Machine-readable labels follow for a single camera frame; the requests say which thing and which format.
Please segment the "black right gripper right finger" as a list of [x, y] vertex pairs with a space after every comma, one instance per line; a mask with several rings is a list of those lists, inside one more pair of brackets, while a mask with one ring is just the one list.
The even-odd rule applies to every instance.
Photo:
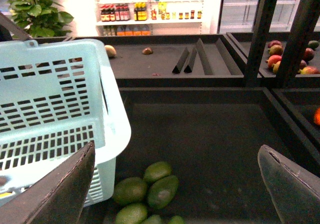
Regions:
[[267, 145], [260, 147], [257, 161], [281, 223], [318, 224], [320, 178]]

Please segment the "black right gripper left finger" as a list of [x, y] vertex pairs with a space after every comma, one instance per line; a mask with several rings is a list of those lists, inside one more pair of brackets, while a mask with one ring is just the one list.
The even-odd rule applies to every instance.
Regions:
[[0, 208], [2, 224], [76, 224], [93, 179], [92, 142]]

